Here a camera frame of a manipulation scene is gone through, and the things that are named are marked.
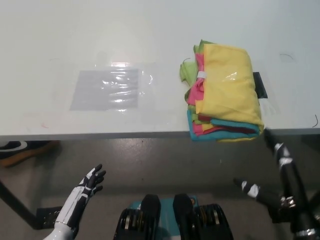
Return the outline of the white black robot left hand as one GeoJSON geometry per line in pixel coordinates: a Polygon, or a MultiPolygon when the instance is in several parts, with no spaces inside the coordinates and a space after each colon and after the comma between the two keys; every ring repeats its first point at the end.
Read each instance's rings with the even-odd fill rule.
{"type": "Polygon", "coordinates": [[[106,174],[106,171],[102,170],[102,167],[102,164],[94,167],[73,188],[56,218],[56,224],[66,225],[71,230],[79,226],[90,198],[103,189],[103,186],[99,185],[104,180],[104,175],[106,174]]]}

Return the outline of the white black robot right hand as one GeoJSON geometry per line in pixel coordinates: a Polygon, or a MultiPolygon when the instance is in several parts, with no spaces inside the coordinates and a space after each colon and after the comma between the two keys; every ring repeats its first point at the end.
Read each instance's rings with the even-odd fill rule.
{"type": "Polygon", "coordinates": [[[239,178],[233,179],[234,184],[244,194],[267,208],[272,223],[290,223],[294,240],[318,240],[320,221],[314,215],[312,203],[307,198],[292,154],[285,143],[267,128],[264,130],[264,141],[276,161],[283,194],[264,190],[255,183],[239,178]]]}

